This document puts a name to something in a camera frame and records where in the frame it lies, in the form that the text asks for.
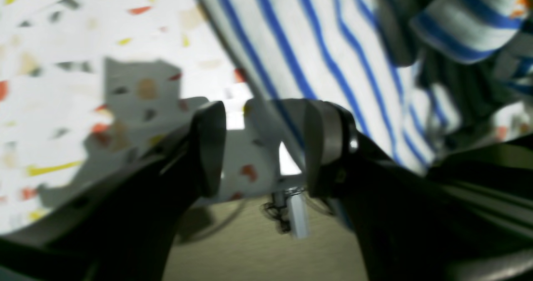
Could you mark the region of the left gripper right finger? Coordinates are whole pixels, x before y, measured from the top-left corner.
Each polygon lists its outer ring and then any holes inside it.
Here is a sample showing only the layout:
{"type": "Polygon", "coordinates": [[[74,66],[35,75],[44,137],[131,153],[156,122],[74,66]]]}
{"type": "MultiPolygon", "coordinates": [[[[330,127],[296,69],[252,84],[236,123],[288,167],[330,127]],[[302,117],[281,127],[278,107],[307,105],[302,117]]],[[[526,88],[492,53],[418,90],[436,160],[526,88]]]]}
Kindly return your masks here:
{"type": "Polygon", "coordinates": [[[531,169],[465,162],[421,177],[313,99],[304,138],[309,194],[339,202],[370,281],[531,281],[531,169]]]}

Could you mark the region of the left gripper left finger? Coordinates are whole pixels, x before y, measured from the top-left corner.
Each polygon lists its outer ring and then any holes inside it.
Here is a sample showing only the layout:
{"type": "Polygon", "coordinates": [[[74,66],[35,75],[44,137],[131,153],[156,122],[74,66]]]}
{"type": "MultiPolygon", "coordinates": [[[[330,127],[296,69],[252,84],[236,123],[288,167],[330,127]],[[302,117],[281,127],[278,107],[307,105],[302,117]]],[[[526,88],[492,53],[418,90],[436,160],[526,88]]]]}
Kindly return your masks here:
{"type": "Polygon", "coordinates": [[[1,236],[1,268],[37,281],[160,281],[177,225],[221,184],[227,120],[199,107],[139,159],[1,236]]]}

